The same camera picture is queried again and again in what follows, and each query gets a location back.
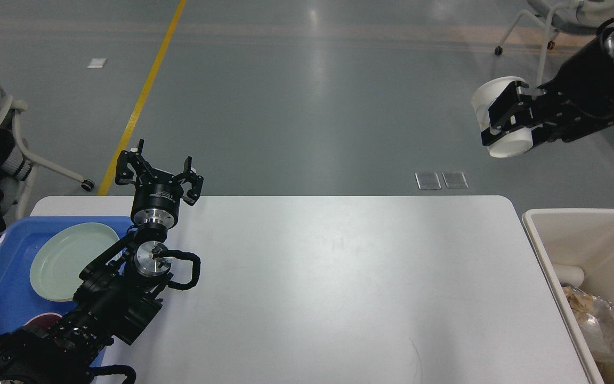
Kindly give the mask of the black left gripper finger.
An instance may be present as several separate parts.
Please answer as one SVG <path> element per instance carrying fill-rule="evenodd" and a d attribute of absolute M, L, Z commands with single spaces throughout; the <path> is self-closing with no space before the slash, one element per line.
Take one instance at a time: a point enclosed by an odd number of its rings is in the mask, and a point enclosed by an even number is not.
<path fill-rule="evenodd" d="M 184 161 L 183 171 L 174 176 L 175 196 L 188 206 L 194 206 L 200 199 L 204 180 L 192 167 L 192 163 L 192 156 L 188 156 Z"/>
<path fill-rule="evenodd" d="M 115 168 L 115 184 L 118 186 L 144 186 L 156 182 L 153 167 L 143 157 L 144 139 L 132 150 L 120 151 Z"/>

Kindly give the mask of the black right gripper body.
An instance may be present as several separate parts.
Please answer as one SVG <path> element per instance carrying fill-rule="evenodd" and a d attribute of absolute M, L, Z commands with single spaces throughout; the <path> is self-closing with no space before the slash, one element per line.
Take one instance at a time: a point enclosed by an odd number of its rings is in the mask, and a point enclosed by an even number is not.
<path fill-rule="evenodd" d="M 539 86 L 534 146 L 571 142 L 614 125 L 614 29 L 607 29 Z"/>

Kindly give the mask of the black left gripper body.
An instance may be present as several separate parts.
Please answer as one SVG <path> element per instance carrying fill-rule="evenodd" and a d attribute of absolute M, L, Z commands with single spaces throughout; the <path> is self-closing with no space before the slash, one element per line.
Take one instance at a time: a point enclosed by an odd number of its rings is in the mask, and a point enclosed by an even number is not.
<path fill-rule="evenodd" d="M 137 175 L 130 212 L 133 224 L 154 222 L 171 229 L 178 223 L 183 188 L 175 178 L 175 175 L 161 170 Z"/>

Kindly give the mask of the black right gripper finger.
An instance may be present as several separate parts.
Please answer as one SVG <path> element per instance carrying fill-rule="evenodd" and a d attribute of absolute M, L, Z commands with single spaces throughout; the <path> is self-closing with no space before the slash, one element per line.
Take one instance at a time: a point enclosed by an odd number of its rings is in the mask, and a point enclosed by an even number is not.
<path fill-rule="evenodd" d="M 528 83 L 510 83 L 497 99 L 488 107 L 490 128 L 496 134 L 480 133 L 483 144 L 491 144 L 504 134 L 514 133 L 523 128 L 536 126 L 532 111 L 533 94 Z"/>

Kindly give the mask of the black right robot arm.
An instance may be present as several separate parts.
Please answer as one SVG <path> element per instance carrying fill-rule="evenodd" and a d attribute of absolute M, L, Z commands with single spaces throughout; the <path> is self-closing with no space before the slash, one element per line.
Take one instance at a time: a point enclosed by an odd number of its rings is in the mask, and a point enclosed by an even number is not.
<path fill-rule="evenodd" d="M 614 1 L 531 1 L 526 15 L 543 30 L 535 85 L 503 76 L 480 86 L 471 107 L 490 156 L 518 156 L 546 143 L 572 142 L 614 125 Z M 553 78 L 546 56 L 560 32 L 592 36 Z"/>

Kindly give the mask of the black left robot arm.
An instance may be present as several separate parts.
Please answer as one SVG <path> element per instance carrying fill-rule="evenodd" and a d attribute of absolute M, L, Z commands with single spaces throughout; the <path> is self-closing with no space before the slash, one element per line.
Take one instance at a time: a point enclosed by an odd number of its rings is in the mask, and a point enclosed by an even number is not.
<path fill-rule="evenodd" d="M 164 289 L 197 285 L 200 257 L 164 242 L 181 202 L 193 206 L 200 198 L 203 177 L 191 156 L 178 174 L 152 167 L 143 145 L 121 151 L 116 163 L 116 184 L 135 187 L 131 226 L 81 270 L 71 311 L 47 330 L 24 325 L 0 335 L 0 383 L 90 383 L 110 375 L 134 383 L 133 367 L 93 362 L 116 339 L 131 345 L 143 333 L 163 307 Z"/>

